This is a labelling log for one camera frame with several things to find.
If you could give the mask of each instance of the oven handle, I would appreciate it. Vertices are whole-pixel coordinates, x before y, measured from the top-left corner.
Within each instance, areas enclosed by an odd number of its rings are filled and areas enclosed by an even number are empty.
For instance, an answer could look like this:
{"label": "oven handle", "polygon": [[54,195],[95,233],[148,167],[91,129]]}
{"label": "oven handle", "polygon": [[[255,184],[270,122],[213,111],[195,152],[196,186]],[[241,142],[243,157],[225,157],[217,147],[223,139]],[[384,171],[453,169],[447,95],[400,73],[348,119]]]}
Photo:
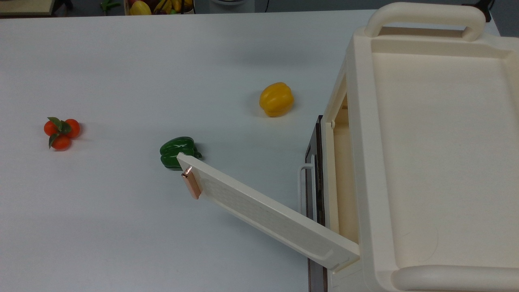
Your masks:
{"label": "oven handle", "polygon": [[310,163],[303,164],[299,168],[299,171],[297,172],[297,194],[298,194],[298,202],[297,202],[297,204],[299,205],[299,209],[298,209],[299,213],[303,214],[303,205],[306,207],[306,204],[304,204],[305,200],[303,199],[304,198],[304,196],[303,196],[303,189],[301,188],[301,173],[305,169],[311,169],[311,171],[312,171],[311,177],[312,177],[312,211],[313,211],[313,220],[315,222],[317,222],[317,196],[316,196],[316,185],[317,184],[316,184],[316,167],[315,167],[315,163],[316,163],[316,156],[314,154],[312,154],[312,156],[310,157]]}

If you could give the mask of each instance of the yellow fruit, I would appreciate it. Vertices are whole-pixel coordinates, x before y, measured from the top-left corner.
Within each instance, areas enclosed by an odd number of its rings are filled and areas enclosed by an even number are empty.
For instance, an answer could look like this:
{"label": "yellow fruit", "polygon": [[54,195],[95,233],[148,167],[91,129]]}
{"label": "yellow fruit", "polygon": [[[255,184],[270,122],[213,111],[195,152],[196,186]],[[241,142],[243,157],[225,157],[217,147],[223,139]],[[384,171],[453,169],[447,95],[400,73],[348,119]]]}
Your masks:
{"label": "yellow fruit", "polygon": [[177,13],[180,13],[181,6],[182,6],[181,0],[173,0],[173,9],[175,9],[175,11]]}
{"label": "yellow fruit", "polygon": [[148,4],[143,1],[135,1],[130,8],[130,15],[151,15],[152,11]]}
{"label": "yellow fruit", "polygon": [[270,116],[280,116],[288,113],[294,104],[294,96],[287,84],[277,82],[263,90],[259,97],[259,105]]}
{"label": "yellow fruit", "polygon": [[171,0],[162,0],[161,2],[159,2],[159,4],[157,4],[157,7],[155,8],[155,12],[157,12],[162,7],[162,5],[164,5],[162,10],[165,11],[166,14],[170,14],[171,10],[173,9],[173,4],[171,3]]}

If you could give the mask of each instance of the yellow bell pepper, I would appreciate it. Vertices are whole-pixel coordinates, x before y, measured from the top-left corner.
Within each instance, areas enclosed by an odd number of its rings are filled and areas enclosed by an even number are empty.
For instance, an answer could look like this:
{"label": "yellow bell pepper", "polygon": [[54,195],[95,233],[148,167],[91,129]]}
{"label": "yellow bell pepper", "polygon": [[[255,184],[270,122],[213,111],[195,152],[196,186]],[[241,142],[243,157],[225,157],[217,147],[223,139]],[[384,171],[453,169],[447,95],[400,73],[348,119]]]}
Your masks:
{"label": "yellow bell pepper", "polygon": [[143,1],[135,1],[130,8],[130,15],[151,15],[152,11],[150,10],[148,4]]}
{"label": "yellow bell pepper", "polygon": [[259,97],[259,105],[270,116],[288,113],[294,104],[294,96],[287,84],[277,82],[267,86]]}

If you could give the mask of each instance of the toy vegetable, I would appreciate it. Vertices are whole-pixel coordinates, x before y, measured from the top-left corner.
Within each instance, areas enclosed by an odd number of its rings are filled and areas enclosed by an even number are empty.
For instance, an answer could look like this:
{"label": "toy vegetable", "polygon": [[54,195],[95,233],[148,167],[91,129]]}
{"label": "toy vegetable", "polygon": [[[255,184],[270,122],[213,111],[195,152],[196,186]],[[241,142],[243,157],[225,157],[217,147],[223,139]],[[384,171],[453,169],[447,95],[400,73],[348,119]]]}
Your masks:
{"label": "toy vegetable", "polygon": [[259,97],[259,105],[270,116],[288,113],[294,104],[294,96],[287,84],[277,82],[267,86]]}
{"label": "toy vegetable", "polygon": [[181,152],[196,158],[202,157],[191,137],[177,137],[162,145],[160,148],[160,161],[168,169],[182,170],[179,161],[176,159],[176,156]]}
{"label": "toy vegetable", "polygon": [[130,8],[130,15],[151,15],[152,11],[148,4],[143,1],[135,1]]}

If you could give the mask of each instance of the fruit basket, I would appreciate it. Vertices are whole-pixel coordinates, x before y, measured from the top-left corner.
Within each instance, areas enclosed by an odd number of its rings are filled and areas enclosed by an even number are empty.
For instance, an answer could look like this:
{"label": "fruit basket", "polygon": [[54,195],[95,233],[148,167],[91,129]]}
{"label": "fruit basket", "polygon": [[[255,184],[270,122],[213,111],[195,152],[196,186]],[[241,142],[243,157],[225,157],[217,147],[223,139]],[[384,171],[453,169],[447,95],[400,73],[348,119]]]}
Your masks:
{"label": "fruit basket", "polygon": [[[169,12],[167,14],[180,14],[180,11],[182,10],[181,9],[181,6],[182,6],[181,0],[169,0],[169,1],[170,1],[170,3],[166,3],[164,5],[163,10],[167,10]],[[157,5],[159,3],[161,3],[159,0],[144,0],[143,2],[146,3],[146,5],[150,9],[151,13],[153,13],[155,8],[157,7]],[[125,15],[127,15],[127,16],[132,15],[132,14],[130,14],[130,9],[131,9],[133,3],[135,3],[135,0],[124,0]],[[183,14],[195,14],[194,0],[185,0],[184,6],[185,7],[184,7]]]}

